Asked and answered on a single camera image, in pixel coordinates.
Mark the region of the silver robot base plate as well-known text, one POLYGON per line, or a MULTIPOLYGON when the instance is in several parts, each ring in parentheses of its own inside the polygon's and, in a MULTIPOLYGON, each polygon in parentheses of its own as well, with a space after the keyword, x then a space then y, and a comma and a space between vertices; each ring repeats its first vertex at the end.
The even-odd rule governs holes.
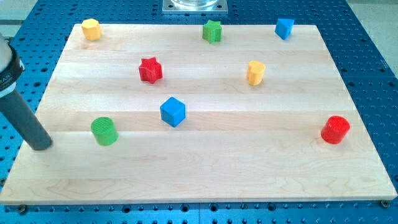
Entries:
POLYGON ((227 0, 163 0, 163 14, 227 14, 227 0))

